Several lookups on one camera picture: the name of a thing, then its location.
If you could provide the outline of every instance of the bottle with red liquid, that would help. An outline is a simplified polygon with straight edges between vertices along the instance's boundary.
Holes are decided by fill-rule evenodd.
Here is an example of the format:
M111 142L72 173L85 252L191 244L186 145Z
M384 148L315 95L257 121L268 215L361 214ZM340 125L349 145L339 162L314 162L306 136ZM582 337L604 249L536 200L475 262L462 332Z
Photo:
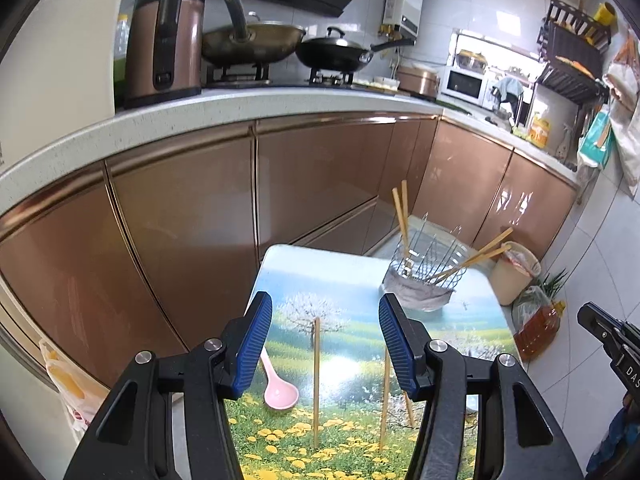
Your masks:
M513 336L523 360L533 359L551 344L560 329L560 318L565 307L564 301L539 307Z

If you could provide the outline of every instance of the black frying pan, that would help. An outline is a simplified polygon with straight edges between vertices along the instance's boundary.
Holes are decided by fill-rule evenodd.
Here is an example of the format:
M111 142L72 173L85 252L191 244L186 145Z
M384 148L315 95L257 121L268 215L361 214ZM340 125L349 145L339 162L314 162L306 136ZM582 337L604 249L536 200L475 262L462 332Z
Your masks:
M340 36L332 36L333 31ZM366 67L373 55L380 50L415 44L414 40L396 40L364 48L355 41L345 40L344 35L340 28L329 27L324 38L313 38L300 43L296 55L309 68L353 73Z

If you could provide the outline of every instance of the copper-colored pot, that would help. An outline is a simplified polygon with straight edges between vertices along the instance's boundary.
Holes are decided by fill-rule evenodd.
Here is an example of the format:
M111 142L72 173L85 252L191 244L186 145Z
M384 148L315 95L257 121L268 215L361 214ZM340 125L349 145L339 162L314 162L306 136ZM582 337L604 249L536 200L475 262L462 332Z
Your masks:
M440 77L431 70L400 65L396 71L399 89L435 99L440 88Z

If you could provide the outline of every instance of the blue gripper pad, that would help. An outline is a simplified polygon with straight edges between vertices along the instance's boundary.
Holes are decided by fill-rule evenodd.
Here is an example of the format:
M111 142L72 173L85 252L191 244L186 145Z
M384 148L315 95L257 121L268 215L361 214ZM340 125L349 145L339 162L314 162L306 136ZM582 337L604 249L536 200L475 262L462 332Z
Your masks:
M380 299L380 306L378 308L380 329L382 330L382 335L385 337L389 357L391 357L391 362L394 364L398 384L402 390L406 391L409 398L413 399L418 393L414 353L400 326L398 315L391 305L390 296L404 317L404 312L402 312L398 300L391 294L385 294Z
M266 292L258 292L244 314L245 318L250 318L250 322L236 355L236 376L231 383L231 391L236 399L254 379L255 367L271 325L272 312L271 297Z

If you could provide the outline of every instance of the wire basket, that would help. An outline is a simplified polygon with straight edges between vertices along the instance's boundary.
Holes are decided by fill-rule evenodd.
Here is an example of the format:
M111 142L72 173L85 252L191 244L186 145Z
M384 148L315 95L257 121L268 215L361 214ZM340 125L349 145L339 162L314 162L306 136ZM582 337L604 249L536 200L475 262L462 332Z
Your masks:
M451 240L441 240L435 234L425 234L425 225L426 215L420 232L409 242L408 250L400 241L382 288L394 293L403 307L430 312L449 303L466 268L445 275L466 260L467 248L457 238L460 227L449 233Z

